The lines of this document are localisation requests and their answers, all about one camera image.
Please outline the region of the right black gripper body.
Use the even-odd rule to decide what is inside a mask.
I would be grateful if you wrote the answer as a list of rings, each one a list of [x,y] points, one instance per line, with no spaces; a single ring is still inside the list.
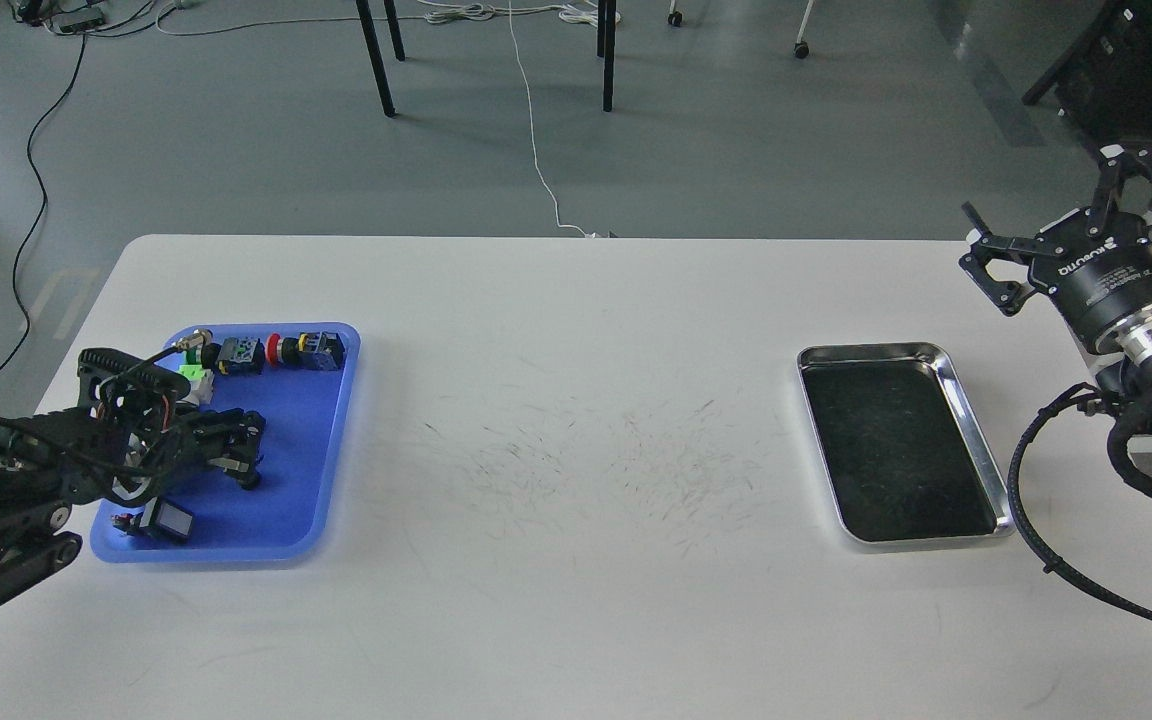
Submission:
[[[1146,219],[1116,211],[1106,227],[1087,236],[1087,217],[1071,211],[1038,233],[1043,247],[1061,249],[1030,264],[1029,282],[1051,290],[1053,306],[1087,354],[1117,350],[1112,325],[1152,305],[1152,241]]]

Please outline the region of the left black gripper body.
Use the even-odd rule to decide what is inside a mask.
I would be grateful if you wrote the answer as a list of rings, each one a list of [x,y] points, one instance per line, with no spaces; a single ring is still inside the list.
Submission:
[[[106,500],[150,501],[198,470],[194,429],[180,416],[132,406],[106,406]]]

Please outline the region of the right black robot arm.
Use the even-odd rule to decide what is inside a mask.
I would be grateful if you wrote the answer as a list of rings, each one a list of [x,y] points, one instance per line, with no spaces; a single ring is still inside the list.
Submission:
[[[1114,416],[1116,473],[1152,498],[1152,149],[1100,150],[1092,200],[1032,236],[992,232],[969,202],[964,270],[1002,314],[1043,295],[1083,350],[1106,357],[1100,410]]]

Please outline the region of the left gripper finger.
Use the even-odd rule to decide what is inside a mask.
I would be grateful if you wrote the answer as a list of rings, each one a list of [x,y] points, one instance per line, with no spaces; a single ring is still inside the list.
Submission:
[[[198,411],[185,418],[185,434],[198,444],[223,446],[259,445],[268,420],[262,414],[243,409]]]
[[[259,445],[204,446],[200,450],[194,450],[191,457],[196,465],[223,470],[244,491],[251,491],[262,484]]]

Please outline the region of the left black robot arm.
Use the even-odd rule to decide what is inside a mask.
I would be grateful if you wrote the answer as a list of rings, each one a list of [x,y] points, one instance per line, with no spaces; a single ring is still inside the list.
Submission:
[[[169,500],[180,483],[211,468],[238,488],[260,482],[260,414],[200,409],[159,356],[88,348],[77,376],[76,406],[0,418],[0,606],[77,558],[82,537],[65,529],[74,507],[105,500],[120,507],[120,532],[182,543],[195,518]]]

